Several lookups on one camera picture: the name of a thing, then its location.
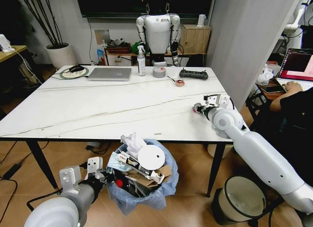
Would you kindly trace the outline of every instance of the keyboard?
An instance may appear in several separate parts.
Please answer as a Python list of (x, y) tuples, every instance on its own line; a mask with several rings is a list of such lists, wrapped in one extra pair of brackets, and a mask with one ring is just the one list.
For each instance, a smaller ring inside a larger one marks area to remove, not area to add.
[(291, 80), (291, 79), (277, 79), (277, 81), (281, 85), (286, 84), (286, 83), (288, 83), (290, 81), (295, 81), (296, 83), (301, 85), (303, 91), (306, 91), (306, 90), (308, 90), (308, 89), (313, 87), (313, 82), (306, 83), (306, 82), (303, 82), (303, 81), (297, 81), (297, 80)]

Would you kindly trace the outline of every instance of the pink laptop screen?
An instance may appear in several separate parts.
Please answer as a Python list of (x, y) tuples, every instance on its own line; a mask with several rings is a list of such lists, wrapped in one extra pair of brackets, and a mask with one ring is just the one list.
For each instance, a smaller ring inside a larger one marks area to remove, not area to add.
[(313, 81), (312, 54), (312, 49), (288, 49), (278, 77)]

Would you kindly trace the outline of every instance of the person's hand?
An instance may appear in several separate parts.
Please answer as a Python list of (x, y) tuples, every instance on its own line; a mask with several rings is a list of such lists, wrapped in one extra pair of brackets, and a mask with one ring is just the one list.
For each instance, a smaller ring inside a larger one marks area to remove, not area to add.
[(288, 82), (286, 84), (283, 84), (283, 86), (286, 88), (286, 91), (287, 92), (299, 92), (299, 91), (303, 91), (302, 90), (302, 87), (300, 84), (294, 82), (294, 81), (291, 81), (291, 82)]

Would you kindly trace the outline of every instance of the laptop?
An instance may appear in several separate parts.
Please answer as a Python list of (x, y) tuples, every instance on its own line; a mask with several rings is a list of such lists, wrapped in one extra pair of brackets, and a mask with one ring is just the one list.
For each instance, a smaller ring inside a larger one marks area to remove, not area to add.
[(131, 68), (95, 68), (88, 76), (92, 81), (129, 81)]
[(283, 85), (289, 81), (299, 83), (304, 91), (313, 87), (313, 49), (288, 49), (277, 82)]

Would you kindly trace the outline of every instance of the black controller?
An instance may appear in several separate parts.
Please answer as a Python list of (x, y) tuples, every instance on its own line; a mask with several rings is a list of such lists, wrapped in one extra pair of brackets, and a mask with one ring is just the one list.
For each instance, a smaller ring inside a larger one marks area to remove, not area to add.
[(179, 73), (180, 77), (190, 77), (190, 78), (197, 78), (197, 79), (203, 79), (206, 80), (209, 76), (205, 71), (188, 71), (184, 68)]

